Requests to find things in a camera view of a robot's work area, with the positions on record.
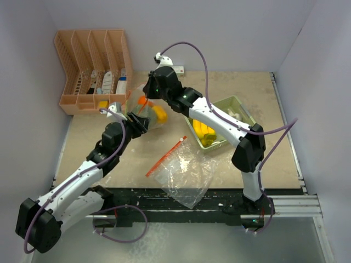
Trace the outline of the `green netted melon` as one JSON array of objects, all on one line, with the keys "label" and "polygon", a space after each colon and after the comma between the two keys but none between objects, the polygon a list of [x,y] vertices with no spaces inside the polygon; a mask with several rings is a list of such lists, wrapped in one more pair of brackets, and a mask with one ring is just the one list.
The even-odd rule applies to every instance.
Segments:
[{"label": "green netted melon", "polygon": [[151,107],[137,105],[131,109],[131,111],[136,114],[138,117],[148,118],[149,126],[148,129],[156,129],[157,128],[157,119],[154,111]]}]

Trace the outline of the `orange fruit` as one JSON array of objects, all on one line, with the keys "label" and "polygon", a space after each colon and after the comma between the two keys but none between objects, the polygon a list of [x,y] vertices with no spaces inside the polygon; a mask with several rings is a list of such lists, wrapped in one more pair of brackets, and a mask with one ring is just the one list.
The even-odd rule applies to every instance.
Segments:
[{"label": "orange fruit", "polygon": [[148,106],[148,107],[154,107],[153,101],[147,99],[145,96],[141,96],[141,97],[138,99],[138,105],[141,105],[141,106]]}]

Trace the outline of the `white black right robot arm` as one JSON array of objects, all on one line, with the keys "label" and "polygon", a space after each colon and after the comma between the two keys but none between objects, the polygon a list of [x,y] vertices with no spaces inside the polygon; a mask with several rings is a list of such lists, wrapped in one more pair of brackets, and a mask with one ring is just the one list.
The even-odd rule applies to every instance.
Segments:
[{"label": "white black right robot arm", "polygon": [[146,98],[164,100],[174,112],[204,123],[233,145],[231,162],[242,174],[244,209],[249,214],[262,210],[264,188],[259,166],[266,149],[263,127],[238,121],[209,103],[197,90],[183,87],[170,66],[150,71],[148,77],[143,88]]}]

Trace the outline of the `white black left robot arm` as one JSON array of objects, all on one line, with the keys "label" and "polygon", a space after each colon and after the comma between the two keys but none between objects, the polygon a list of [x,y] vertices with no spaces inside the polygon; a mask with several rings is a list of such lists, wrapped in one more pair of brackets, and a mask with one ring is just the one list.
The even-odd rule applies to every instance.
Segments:
[{"label": "white black left robot arm", "polygon": [[117,122],[106,126],[101,140],[72,175],[47,194],[21,203],[15,232],[24,239],[26,254],[48,252],[65,231],[87,215],[112,211],[112,193],[94,183],[118,165],[129,142],[146,133],[150,122],[132,112],[114,117]]}]

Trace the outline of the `clear zip bag orange zipper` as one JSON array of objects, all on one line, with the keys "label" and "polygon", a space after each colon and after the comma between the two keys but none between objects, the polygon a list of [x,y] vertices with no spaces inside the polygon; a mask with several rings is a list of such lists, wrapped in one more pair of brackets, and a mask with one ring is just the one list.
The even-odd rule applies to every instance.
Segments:
[{"label": "clear zip bag orange zipper", "polygon": [[168,121],[166,110],[153,99],[147,99],[143,92],[146,82],[130,90],[126,97],[126,112],[149,119],[149,130],[162,127]]}]

